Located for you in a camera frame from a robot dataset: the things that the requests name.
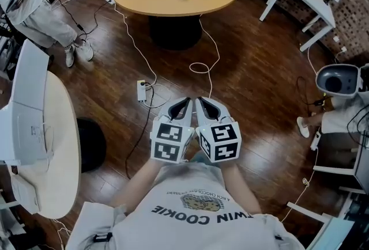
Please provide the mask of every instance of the hand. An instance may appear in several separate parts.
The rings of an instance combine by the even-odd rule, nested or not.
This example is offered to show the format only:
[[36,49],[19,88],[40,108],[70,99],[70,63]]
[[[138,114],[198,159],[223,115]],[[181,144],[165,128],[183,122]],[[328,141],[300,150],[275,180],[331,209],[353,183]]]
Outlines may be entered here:
[[21,7],[24,0],[14,0],[14,4],[10,7],[9,12],[13,12]]

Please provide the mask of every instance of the wooden floor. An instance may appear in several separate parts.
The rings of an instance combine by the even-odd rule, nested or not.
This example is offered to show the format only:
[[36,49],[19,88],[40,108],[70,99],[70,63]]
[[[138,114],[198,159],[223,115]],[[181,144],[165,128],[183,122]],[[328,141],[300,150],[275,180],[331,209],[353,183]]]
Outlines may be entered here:
[[[95,24],[93,13],[104,1],[73,0],[66,6],[85,30],[90,31]],[[299,51],[299,44],[308,36],[275,10],[260,22],[264,8],[262,0],[236,0],[225,9],[204,15],[201,20],[219,47],[221,60],[211,73],[212,98],[225,104],[239,122],[243,138],[239,164],[244,177],[263,212],[282,219],[288,211],[287,202],[294,202],[303,191],[302,178],[310,177],[316,155],[309,149],[311,138],[302,138],[296,127],[296,117],[307,114],[296,91],[297,77],[306,79],[309,101],[318,99],[319,93],[306,53]],[[62,7],[55,12],[76,27]],[[162,50],[149,37],[147,17],[124,13],[136,44],[158,75],[158,83],[170,89],[172,99],[208,96],[208,76],[189,70],[193,62],[212,65],[217,58],[214,44],[206,34],[190,50]],[[97,21],[99,27],[89,35],[95,49],[92,62],[79,59],[68,69],[63,48],[56,46],[49,50],[55,55],[50,70],[67,87],[77,116],[97,121],[107,140],[104,165],[82,175],[76,205],[62,219],[70,229],[84,201],[108,203],[127,183],[125,157],[137,140],[148,111],[137,102],[136,81],[153,81],[153,75],[126,33],[122,17],[113,7],[103,7],[97,14]],[[316,69],[329,63],[318,45],[311,47],[310,55]],[[0,81],[0,89],[5,91],[0,96],[0,107],[7,103],[10,87],[9,83]],[[156,94],[154,105],[170,96],[160,88]],[[151,110],[148,130],[129,161],[131,175],[149,158],[149,131],[158,111]],[[191,157],[197,150],[199,147],[193,141],[187,156]],[[4,168],[0,175],[2,186],[11,199]],[[341,204],[337,184],[332,177],[316,173],[299,204],[317,213],[336,213]],[[51,226],[52,222],[45,218],[30,217],[22,209],[18,211],[26,224],[41,225],[47,232],[48,244],[60,249],[58,235],[53,230],[58,225]],[[297,213],[289,215],[285,226],[295,235],[315,233],[319,229],[317,222]]]

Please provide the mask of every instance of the black cable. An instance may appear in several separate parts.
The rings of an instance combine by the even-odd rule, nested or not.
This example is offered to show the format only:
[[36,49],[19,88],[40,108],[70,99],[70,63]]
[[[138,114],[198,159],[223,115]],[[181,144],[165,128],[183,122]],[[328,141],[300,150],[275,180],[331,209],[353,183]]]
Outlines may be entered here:
[[[299,86],[299,80],[302,79],[304,81],[304,88],[305,88],[305,91],[304,91],[304,96],[305,96],[305,101],[302,99],[302,96],[301,96],[301,91],[300,91],[300,86]],[[298,78],[296,79],[296,88],[298,90],[298,93],[299,93],[299,96],[300,96],[300,99],[301,101],[309,106],[309,105],[314,105],[314,103],[308,103],[307,102],[307,93],[306,93],[306,79],[302,76],[298,76]]]
[[359,115],[359,113],[363,110],[363,109],[365,109],[365,108],[367,108],[367,107],[369,107],[369,105],[366,105],[365,107],[363,107],[362,109],[360,109],[360,111],[359,112],[357,112],[356,113],[356,115],[354,116],[354,117],[352,117],[352,119],[349,121],[349,123],[347,123],[347,125],[346,125],[346,129],[347,129],[347,133],[348,133],[348,135],[351,137],[351,139],[354,141],[354,143],[357,143],[359,146],[363,146],[360,142],[358,142],[357,140],[355,140],[354,138],[353,138],[353,136],[351,135],[351,132],[350,132],[350,130],[348,129],[348,126],[350,125],[350,123]]
[[103,8],[106,4],[108,4],[109,2],[105,2],[103,5],[101,5],[95,12],[94,12],[94,14],[93,14],[93,18],[95,19],[95,27],[90,31],[90,32],[88,32],[88,33],[86,33],[86,37],[87,37],[87,35],[89,35],[89,34],[91,34],[93,31],[95,31],[96,29],[97,29],[97,27],[98,27],[98,24],[97,24],[97,19],[96,19],[96,14],[97,14],[97,12],[101,9],[101,8]]
[[360,124],[360,122],[367,116],[367,115],[369,115],[369,112],[366,112],[365,113],[365,115],[356,123],[356,130],[358,131],[358,133],[360,133],[360,134],[362,134],[362,132],[361,131],[359,131],[359,124]]
[[[152,101],[153,101],[153,99],[154,99],[154,87],[152,87],[152,86],[151,86],[151,90],[152,90],[152,97],[151,97],[150,106],[152,105]],[[141,133],[140,137],[138,138],[137,142],[134,144],[133,148],[131,149],[131,151],[129,152],[129,154],[128,154],[128,156],[126,157],[126,160],[125,160],[126,174],[127,174],[127,177],[128,177],[129,179],[131,179],[131,177],[130,177],[130,176],[129,176],[129,174],[128,174],[127,162],[128,162],[129,157],[131,157],[131,155],[132,155],[132,153],[133,153],[134,149],[138,146],[138,144],[140,143],[140,141],[141,141],[142,137],[144,136],[144,133],[145,133],[146,127],[147,127],[147,125],[148,125],[148,123],[149,123],[150,110],[151,110],[151,107],[149,107],[148,116],[147,116],[147,118],[146,118],[145,125],[144,125],[144,127],[143,127],[143,129],[142,129],[142,133]]]
[[74,23],[76,24],[77,28],[78,28],[79,30],[81,30],[82,32],[84,32],[84,33],[85,33],[85,35],[87,36],[87,33],[85,32],[84,28],[83,28],[79,23],[77,23],[77,21],[74,19],[74,17],[72,16],[72,14],[71,14],[70,12],[68,12],[68,10],[67,10],[67,8],[64,6],[63,2],[62,2],[61,0],[59,0],[59,2],[60,2],[60,4],[61,4],[61,6],[63,6],[63,7],[64,7],[65,11],[70,15],[71,19],[74,21]]

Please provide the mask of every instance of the round white table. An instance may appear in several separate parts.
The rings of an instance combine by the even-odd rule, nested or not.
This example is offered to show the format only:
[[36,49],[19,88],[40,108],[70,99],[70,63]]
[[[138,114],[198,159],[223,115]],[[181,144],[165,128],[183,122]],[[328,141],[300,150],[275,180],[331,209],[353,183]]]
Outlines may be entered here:
[[81,176],[81,148],[76,114],[68,91],[62,81],[49,71],[44,122],[47,149],[52,142],[54,150],[48,170],[47,161],[43,160],[34,165],[19,166],[18,174],[35,187],[40,207],[38,213],[57,219],[68,214],[76,201]]

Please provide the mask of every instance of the black and white marker cube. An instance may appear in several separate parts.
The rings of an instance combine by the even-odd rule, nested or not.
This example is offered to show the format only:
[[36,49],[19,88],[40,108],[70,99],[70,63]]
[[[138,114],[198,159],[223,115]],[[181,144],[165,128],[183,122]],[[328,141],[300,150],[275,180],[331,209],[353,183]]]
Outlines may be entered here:
[[241,133],[237,122],[196,128],[199,144],[212,163],[239,157]]
[[151,158],[180,163],[190,145],[194,129],[172,123],[154,121],[151,139]]

